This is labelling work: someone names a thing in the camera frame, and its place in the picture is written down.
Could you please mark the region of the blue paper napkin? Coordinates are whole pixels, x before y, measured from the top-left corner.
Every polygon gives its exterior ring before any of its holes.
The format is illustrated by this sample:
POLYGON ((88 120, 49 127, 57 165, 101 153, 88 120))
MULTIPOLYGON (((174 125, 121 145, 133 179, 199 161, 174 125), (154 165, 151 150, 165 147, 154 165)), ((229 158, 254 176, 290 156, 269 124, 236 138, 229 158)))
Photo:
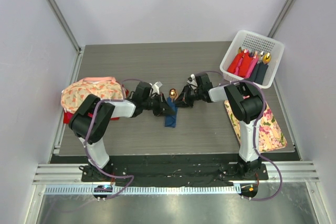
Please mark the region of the blue paper napkin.
POLYGON ((165 127, 170 127, 170 128, 175 128, 176 127, 176 119, 177 119, 178 108, 175 106, 175 103, 171 98, 167 99, 167 103, 171 107, 171 109, 174 110, 175 114, 174 115, 167 115, 165 117, 164 126, 165 127))

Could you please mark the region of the rose gold spoon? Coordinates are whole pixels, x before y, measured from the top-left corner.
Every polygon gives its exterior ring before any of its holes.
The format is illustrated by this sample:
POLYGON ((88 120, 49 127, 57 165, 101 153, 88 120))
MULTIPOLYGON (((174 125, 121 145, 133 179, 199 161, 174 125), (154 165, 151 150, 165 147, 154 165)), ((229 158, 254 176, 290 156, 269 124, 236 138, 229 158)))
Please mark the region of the rose gold spoon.
POLYGON ((169 97, 170 97, 172 102, 175 102, 176 99, 179 97, 178 91, 175 88, 170 89, 169 97))

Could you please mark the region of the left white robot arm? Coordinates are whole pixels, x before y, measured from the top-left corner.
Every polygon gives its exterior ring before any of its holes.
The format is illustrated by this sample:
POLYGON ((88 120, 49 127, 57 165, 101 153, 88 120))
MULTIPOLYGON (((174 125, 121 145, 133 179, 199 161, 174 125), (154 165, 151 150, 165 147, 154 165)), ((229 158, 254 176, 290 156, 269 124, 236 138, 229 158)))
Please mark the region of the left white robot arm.
POLYGON ((129 96, 116 99, 103 99, 97 95, 88 95, 69 122, 69 128, 81 141, 89 164, 81 166, 83 173, 90 177, 107 181, 113 178, 113 165, 106 152, 103 135, 112 118, 134 118, 144 110, 152 111, 154 116, 175 116, 175 110, 169 106, 164 94, 160 92, 162 84, 139 82, 129 96))

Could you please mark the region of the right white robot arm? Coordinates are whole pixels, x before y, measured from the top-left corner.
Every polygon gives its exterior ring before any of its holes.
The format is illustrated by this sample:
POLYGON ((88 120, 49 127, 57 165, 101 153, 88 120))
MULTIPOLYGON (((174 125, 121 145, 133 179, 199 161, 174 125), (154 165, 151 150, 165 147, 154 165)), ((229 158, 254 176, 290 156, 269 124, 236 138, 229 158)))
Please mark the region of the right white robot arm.
POLYGON ((260 89, 247 80, 214 87, 206 72, 192 74, 174 103, 176 107, 191 108, 200 100, 229 102, 240 131, 236 174, 242 179, 250 179, 261 168, 259 127, 266 102, 260 89))

